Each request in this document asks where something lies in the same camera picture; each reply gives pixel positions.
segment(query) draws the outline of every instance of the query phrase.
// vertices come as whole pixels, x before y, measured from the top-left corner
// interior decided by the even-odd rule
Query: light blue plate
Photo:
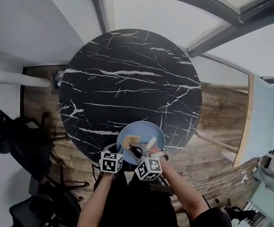
[[[120,149],[121,143],[126,135],[140,135],[141,142],[149,142],[152,137],[156,137],[155,143],[160,149],[164,149],[165,138],[162,130],[154,123],[148,121],[136,121],[126,125],[118,135],[117,148]],[[124,149],[123,159],[130,164],[136,165],[136,161],[133,159],[129,150]]]

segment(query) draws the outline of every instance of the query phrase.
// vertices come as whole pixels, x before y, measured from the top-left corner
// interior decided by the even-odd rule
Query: black chair
[[[243,211],[239,207],[232,206],[230,199],[228,199],[227,201],[228,203],[225,207],[225,210],[228,213],[230,220],[237,219],[239,221],[238,225],[241,223],[242,220],[252,219],[256,215],[256,212],[254,210]]]
[[[247,219],[247,223],[251,226],[251,227],[255,227],[257,226],[263,219],[265,219],[265,215],[262,214],[261,212],[255,213],[254,216],[252,216],[251,218]]]
[[[82,198],[76,198],[70,190],[89,186],[88,182],[65,185],[63,169],[66,165],[53,153],[53,142],[68,137],[51,139],[44,128],[47,117],[48,113],[43,113],[41,124],[34,118],[12,120],[0,110],[0,153],[10,153],[31,174],[29,193],[32,197],[10,208],[15,227],[34,226],[27,224],[29,221],[37,224],[35,226],[46,223],[50,226],[75,226],[81,212],[79,201]],[[50,157],[59,164],[60,183],[47,175],[52,165]],[[44,177],[49,182],[40,185]]]

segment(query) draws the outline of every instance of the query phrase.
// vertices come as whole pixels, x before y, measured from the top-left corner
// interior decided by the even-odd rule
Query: white wall
[[[203,57],[190,58],[199,80],[228,86],[248,86],[248,75],[227,65]]]
[[[0,59],[0,70],[21,73],[22,67]],[[0,109],[11,118],[19,117],[20,86],[0,84]],[[0,154],[0,226],[11,226],[9,208],[28,198],[30,174],[10,155]]]
[[[84,44],[102,34],[92,0],[52,1]]]
[[[209,53],[259,77],[274,76],[274,24],[220,45]]]
[[[0,0],[0,58],[18,65],[66,63],[84,44],[52,0]]]
[[[222,19],[177,0],[114,0],[115,29],[137,28],[157,33],[179,47],[212,29]]]

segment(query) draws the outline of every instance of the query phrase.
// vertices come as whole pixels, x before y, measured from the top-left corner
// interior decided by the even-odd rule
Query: round table
[[[98,162],[121,129],[146,120],[159,126],[168,154],[192,137],[202,106],[194,66],[170,40],[150,31],[121,29],[93,39],[66,69],[59,108],[78,149]]]

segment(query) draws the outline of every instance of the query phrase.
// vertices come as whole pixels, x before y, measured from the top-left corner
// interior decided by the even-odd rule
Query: chair leg
[[[89,186],[89,182],[84,182],[83,185],[65,186],[65,188],[66,188],[67,190],[74,190],[74,189],[77,189],[77,188],[88,187],[88,186]]]
[[[70,140],[68,134],[63,134],[63,135],[65,135],[65,136],[52,138],[52,141],[57,142],[57,141],[61,141],[61,140],[67,140],[67,141]]]
[[[230,206],[230,199],[227,199],[227,201],[228,201],[228,203],[226,204],[226,207],[224,208],[225,210],[226,210],[227,208],[229,208],[229,206]]]
[[[64,183],[64,176],[63,176],[63,166],[60,166],[59,170],[60,170],[60,184],[61,184],[62,186],[65,186],[65,183]]]
[[[52,135],[54,137],[59,137],[59,136],[66,136],[67,133],[65,133],[65,132],[54,132],[54,133],[52,133]]]
[[[59,164],[59,165],[62,166],[63,168],[66,167],[65,162],[64,162],[62,159],[60,159],[60,158],[58,158],[58,157],[56,156],[56,153],[55,153],[54,149],[52,149],[51,156],[52,156],[53,160],[54,160],[57,164]]]
[[[45,127],[45,119],[48,118],[50,114],[48,112],[44,112],[42,114],[42,119],[41,119],[41,127],[44,128]]]

